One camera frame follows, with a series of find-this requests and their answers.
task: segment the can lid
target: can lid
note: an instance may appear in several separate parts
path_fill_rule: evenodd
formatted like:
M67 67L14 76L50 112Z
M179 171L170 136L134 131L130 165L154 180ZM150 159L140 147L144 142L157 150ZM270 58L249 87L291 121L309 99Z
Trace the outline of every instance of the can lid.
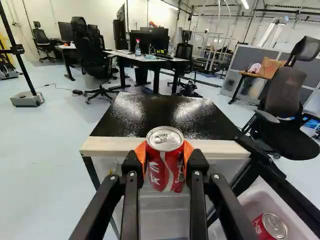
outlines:
M184 136L174 127L158 126L147 133L146 142L155 150L170 152L182 145Z
M275 239L285 240L287 238L288 228L277 215L272 213L263 214L262 223L267 232Z

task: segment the chair armrest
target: chair armrest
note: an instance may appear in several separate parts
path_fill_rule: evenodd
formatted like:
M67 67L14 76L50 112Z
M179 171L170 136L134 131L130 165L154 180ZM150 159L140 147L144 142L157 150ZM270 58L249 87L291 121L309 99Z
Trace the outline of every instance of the chair armrest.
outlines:
M262 111L262 110L254 110L254 112L256 113L256 115L265 120L265 121L268 121L269 123L274 123L274 124L279 124L280 121L279 119L277 119L275 116L273 116L272 114L266 112L266 111Z
M312 112L312 111L303 111L302 118L315 119L320 121L320 115Z

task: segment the speckled black tabletop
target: speckled black tabletop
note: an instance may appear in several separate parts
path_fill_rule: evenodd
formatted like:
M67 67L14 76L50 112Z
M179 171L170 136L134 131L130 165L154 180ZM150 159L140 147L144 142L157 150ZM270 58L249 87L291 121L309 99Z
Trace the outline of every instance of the speckled black tabletop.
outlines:
M90 136L146 137L158 126L186 139L233 140L238 128L209 99L120 92Z

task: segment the cardboard box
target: cardboard box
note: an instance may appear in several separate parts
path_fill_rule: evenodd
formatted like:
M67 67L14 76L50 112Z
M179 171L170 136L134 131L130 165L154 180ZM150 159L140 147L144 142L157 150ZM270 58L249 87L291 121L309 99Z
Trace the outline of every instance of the cardboard box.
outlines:
M257 74L261 75L262 77L266 79L272 79L274 74L276 73L277 69L283 65L285 65L287 61L277 61L275 59L270 59L265 57L262 60L260 70Z

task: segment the plastic bag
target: plastic bag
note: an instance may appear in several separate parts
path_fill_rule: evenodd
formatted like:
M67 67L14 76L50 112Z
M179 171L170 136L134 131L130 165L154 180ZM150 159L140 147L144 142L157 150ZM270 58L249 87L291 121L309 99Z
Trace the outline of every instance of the plastic bag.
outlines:
M252 64L252 66L248 70L248 73L257 73L257 72L259 72L260 67L261 67L260 63L254 63L254 64Z

